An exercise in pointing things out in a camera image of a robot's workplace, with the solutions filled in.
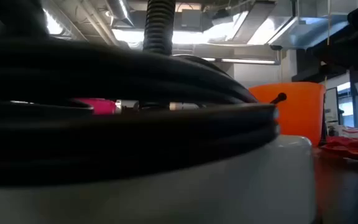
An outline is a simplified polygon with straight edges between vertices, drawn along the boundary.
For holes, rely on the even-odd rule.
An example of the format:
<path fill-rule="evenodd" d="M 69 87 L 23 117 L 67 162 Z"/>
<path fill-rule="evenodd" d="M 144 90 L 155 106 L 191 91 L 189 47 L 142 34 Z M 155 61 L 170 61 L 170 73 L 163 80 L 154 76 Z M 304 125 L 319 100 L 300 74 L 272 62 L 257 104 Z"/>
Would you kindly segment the white red-striped bag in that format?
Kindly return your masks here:
<path fill-rule="evenodd" d="M 335 127 L 335 130 L 338 132 L 339 136 L 358 139 L 358 128 L 338 125 Z"/>

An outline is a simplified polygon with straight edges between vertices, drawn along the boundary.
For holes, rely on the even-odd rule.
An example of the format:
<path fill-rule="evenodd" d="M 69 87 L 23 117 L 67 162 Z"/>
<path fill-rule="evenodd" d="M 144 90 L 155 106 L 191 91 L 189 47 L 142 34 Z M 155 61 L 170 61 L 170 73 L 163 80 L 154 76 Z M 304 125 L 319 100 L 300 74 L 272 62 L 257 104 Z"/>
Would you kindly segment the round silver air duct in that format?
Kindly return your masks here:
<path fill-rule="evenodd" d="M 131 8 L 127 0 L 106 0 L 106 4 L 115 20 L 121 21 L 130 27 L 134 26 L 130 15 Z"/>

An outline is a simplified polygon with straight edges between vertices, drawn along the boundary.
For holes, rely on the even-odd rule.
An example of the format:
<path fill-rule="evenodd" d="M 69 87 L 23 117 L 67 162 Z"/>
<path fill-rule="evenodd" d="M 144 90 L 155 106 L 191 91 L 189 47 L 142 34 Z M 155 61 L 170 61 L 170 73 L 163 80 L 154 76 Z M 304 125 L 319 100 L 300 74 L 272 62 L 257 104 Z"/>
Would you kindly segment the silver rectangular ventilation duct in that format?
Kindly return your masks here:
<path fill-rule="evenodd" d="M 358 0 L 245 0 L 229 40 L 307 49 L 348 25 Z"/>

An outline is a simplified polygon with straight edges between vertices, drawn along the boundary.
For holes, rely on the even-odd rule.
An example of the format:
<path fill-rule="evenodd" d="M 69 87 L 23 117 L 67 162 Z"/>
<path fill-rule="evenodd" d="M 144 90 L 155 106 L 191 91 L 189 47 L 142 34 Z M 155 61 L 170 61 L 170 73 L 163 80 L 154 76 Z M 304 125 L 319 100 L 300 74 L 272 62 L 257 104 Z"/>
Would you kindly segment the framed white board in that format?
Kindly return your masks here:
<path fill-rule="evenodd" d="M 325 122 L 329 124 L 339 124 L 339 104 L 337 96 L 337 88 L 326 90 L 324 95 L 324 117 Z"/>

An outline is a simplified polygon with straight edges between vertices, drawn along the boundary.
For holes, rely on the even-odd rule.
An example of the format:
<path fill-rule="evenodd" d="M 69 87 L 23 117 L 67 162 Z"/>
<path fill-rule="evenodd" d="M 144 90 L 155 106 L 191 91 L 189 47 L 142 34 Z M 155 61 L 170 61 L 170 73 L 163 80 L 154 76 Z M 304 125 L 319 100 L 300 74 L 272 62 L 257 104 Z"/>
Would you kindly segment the red Skittles candy pack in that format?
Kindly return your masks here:
<path fill-rule="evenodd" d="M 358 160 L 358 139 L 342 136 L 329 137 L 322 150 L 341 157 Z"/>

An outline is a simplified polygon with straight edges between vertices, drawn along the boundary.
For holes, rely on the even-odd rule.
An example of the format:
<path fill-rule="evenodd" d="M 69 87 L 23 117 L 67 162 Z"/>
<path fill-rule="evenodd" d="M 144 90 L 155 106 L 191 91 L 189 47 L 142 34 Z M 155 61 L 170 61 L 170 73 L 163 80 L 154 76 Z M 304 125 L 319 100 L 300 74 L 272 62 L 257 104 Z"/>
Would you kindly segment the orange pumpkin bucket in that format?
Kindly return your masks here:
<path fill-rule="evenodd" d="M 272 83 L 249 88 L 261 103 L 273 103 L 284 135 L 303 136 L 313 146 L 321 140 L 325 87 L 311 82 Z"/>

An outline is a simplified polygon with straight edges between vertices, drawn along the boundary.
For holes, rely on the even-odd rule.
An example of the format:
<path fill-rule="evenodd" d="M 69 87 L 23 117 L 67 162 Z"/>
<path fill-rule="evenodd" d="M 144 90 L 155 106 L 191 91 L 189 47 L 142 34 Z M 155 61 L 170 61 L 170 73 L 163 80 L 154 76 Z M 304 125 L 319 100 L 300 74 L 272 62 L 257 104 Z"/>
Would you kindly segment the grey ceiling box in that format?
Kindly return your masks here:
<path fill-rule="evenodd" d="M 183 9 L 181 11 L 181 28 L 192 32 L 200 32 L 203 14 L 200 10 Z"/>

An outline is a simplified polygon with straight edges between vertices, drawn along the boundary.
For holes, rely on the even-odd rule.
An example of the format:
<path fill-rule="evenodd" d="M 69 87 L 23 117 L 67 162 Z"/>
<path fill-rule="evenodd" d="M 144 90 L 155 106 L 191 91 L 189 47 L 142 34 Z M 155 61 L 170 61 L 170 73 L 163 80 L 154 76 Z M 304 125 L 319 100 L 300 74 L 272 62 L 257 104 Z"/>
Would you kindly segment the fluorescent tube light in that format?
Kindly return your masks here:
<path fill-rule="evenodd" d="M 204 60 L 216 63 L 241 63 L 241 64 L 257 64 L 257 65 L 280 65 L 275 60 L 259 60 L 259 59 L 243 59 L 243 58 L 209 58 L 203 57 Z"/>

